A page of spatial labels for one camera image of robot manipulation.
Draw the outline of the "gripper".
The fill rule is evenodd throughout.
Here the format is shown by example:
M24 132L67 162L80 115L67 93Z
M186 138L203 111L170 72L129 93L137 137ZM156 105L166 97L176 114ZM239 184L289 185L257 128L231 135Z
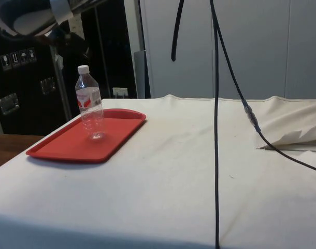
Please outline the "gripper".
M49 34L45 35L47 44L50 46L64 46L70 39L69 22L65 21L60 25L57 25Z

